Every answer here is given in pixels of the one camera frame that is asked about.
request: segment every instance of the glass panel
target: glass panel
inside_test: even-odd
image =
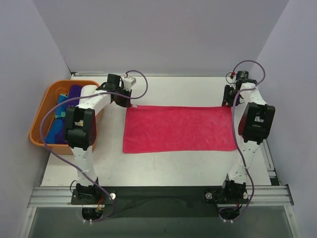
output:
[[[80,208],[37,208],[29,238],[291,238],[283,207],[250,207],[233,224],[212,218],[112,218],[83,224]]]

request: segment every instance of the red towel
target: red towel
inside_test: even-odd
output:
[[[123,152],[235,150],[231,116],[225,107],[131,107],[126,112]]]

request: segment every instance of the orange plastic bin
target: orange plastic bin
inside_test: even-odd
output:
[[[97,85],[99,86],[98,83],[90,80],[61,80],[57,81],[54,84],[52,84],[48,90],[46,91],[46,94],[43,98],[43,101],[40,105],[40,108],[36,114],[36,117],[34,119],[34,122],[32,124],[32,128],[30,130],[30,140],[33,142],[33,144],[38,145],[38,146],[44,146],[41,136],[40,136],[40,125],[42,122],[42,119],[46,115],[46,113],[49,112],[50,109],[52,109],[54,106],[57,105],[57,100],[60,94],[67,94],[69,92],[69,89],[72,85],[77,84],[80,86],[86,86],[86,85]],[[103,117],[104,111],[101,110],[97,115],[96,115],[96,124],[97,124],[97,134],[99,131],[100,127],[100,121]],[[46,119],[46,121],[43,124],[43,135],[47,135],[51,124],[54,120],[54,115],[55,112],[52,112]],[[49,144],[49,147],[56,153],[60,155],[71,155],[72,151],[70,147],[67,144]]]

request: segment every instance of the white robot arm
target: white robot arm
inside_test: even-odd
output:
[[[255,80],[249,79],[247,71],[237,72],[234,86],[225,86],[222,106],[232,107],[237,92],[242,89],[253,89],[256,83]],[[245,107],[240,106],[240,99],[244,100]],[[250,167],[260,144],[269,135],[275,107],[266,103],[257,87],[254,90],[242,91],[235,106],[235,122],[239,124],[235,133],[239,135],[237,143],[245,158],[246,167],[237,152],[236,162],[228,173],[223,187],[226,198],[240,203],[248,198],[246,168]]]
[[[122,79],[118,75],[109,74],[107,82],[98,87],[94,94],[107,91],[131,97],[131,88],[135,83],[135,78]],[[94,170],[92,154],[92,145],[97,136],[95,115],[113,101],[122,107],[131,106],[129,99],[117,95],[100,94],[75,107],[66,109],[65,139],[74,154],[76,165],[96,183],[98,183],[98,177]],[[93,183],[86,179],[80,171],[77,171],[77,173],[76,190],[78,194],[94,196],[97,190]]]

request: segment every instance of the white wall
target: white wall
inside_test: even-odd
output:
[[[290,0],[258,57],[261,93],[276,107],[268,144],[305,238],[317,234],[316,9],[316,0]],[[251,76],[261,77],[256,65]]]
[[[33,2],[72,71],[223,76],[258,57],[288,0]]]
[[[70,78],[31,0],[0,0],[0,236],[15,238],[48,158],[28,133],[47,87]]]

